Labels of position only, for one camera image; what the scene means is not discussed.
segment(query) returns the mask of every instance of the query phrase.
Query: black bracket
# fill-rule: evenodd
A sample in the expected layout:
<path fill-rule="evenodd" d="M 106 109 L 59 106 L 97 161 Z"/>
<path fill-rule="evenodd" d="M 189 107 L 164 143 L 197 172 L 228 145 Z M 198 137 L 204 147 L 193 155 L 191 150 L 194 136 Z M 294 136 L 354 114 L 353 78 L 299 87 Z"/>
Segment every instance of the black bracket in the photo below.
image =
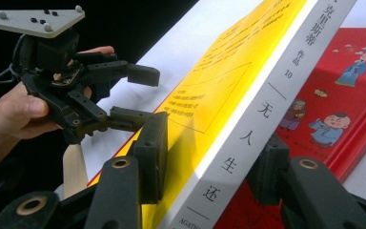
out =
<path fill-rule="evenodd" d="M 149 117 L 128 154 L 103 165 L 97 184 L 63 201 L 53 192 L 24 195 L 0 213 L 0 228 L 142 228 L 141 205 L 163 197 L 167 119 Z"/>
<path fill-rule="evenodd" d="M 348 193 L 322 162 L 290 159 L 289 148 L 276 135 L 247 181 L 261 205 L 281 204 L 285 228 L 366 229 L 366 200 Z"/>

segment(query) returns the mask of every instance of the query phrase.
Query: hand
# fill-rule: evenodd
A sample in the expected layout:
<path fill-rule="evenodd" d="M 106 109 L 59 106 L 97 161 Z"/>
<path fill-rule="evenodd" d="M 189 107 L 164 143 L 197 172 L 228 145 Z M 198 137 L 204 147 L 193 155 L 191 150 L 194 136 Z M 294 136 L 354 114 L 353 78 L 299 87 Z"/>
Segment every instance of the hand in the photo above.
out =
<path fill-rule="evenodd" d="M 100 47 L 86 52 L 112 53 L 112 47 Z M 92 94 L 90 89 L 85 96 Z M 54 131 L 58 126 L 47 119 L 49 105 L 27 93 L 23 83 L 17 84 L 0 98 L 0 161 L 21 140 Z"/>
<path fill-rule="evenodd" d="M 84 52 L 112 53 L 113 47 L 99 47 Z M 90 89 L 85 95 L 90 97 Z M 48 104 L 41 98 L 28 95 L 22 83 L 16 85 L 0 99 L 0 133 L 18 139 L 29 139 L 54 131 L 58 126 L 44 117 L 49 112 Z"/>

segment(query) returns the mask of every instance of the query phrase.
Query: cartoon illustration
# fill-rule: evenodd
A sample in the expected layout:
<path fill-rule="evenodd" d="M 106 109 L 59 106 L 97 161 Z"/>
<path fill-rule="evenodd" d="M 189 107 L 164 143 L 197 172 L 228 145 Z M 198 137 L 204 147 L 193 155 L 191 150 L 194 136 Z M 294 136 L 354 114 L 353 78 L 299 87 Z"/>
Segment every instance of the cartoon illustration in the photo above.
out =
<path fill-rule="evenodd" d="M 338 85 L 354 87 L 359 76 L 366 73 L 366 52 L 335 82 Z"/>
<path fill-rule="evenodd" d="M 294 100 L 291 107 L 287 110 L 287 113 L 281 119 L 279 126 L 281 129 L 287 128 L 288 131 L 295 130 L 304 116 L 307 114 L 305 111 L 306 102 L 301 99 Z"/>
<path fill-rule="evenodd" d="M 311 142 L 318 144 L 321 149 L 329 148 L 338 141 L 343 134 L 343 130 L 347 129 L 350 123 L 350 117 L 343 112 L 331 114 L 323 122 L 318 118 L 309 124 L 309 127 L 315 130 L 311 134 Z"/>
<path fill-rule="evenodd" d="M 315 95 L 318 97 L 327 97 L 328 96 L 328 94 L 321 89 L 315 89 Z"/>

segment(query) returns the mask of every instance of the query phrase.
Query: finger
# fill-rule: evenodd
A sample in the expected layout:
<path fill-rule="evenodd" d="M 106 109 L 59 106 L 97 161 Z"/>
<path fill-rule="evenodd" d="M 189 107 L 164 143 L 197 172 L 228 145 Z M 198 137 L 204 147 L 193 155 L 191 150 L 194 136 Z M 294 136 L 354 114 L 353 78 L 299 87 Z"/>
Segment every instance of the finger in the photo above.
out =
<path fill-rule="evenodd" d="M 91 98 L 91 96 L 92 96 L 92 89 L 90 87 L 85 88 L 83 90 L 83 94 L 85 95 L 85 97 Z"/>
<path fill-rule="evenodd" d="M 13 113 L 24 117 L 42 117 L 49 113 L 49 105 L 41 98 L 32 95 L 21 96 L 13 101 Z"/>
<path fill-rule="evenodd" d="M 87 51 L 82 51 L 79 53 L 86 53 L 86 52 L 114 53 L 114 48 L 112 46 L 103 46 L 103 47 L 97 47 L 97 48 L 87 50 Z"/>

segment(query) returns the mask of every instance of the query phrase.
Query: white surface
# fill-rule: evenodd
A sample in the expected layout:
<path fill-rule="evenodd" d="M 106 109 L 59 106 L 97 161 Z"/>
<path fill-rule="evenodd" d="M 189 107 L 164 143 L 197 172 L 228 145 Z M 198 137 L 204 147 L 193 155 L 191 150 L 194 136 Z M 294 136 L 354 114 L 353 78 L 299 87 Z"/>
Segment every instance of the white surface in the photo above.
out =
<path fill-rule="evenodd" d="M 99 102 L 105 111 L 112 106 L 152 112 L 191 69 L 216 37 L 246 15 L 260 0 L 199 1 L 139 62 L 161 71 L 160 86 L 150 88 L 120 81 L 109 98 Z M 358 0 L 342 27 L 366 27 L 366 0 Z M 82 142 L 88 179 L 131 136 L 108 130 Z M 349 192 L 366 198 L 366 157 L 345 182 Z"/>

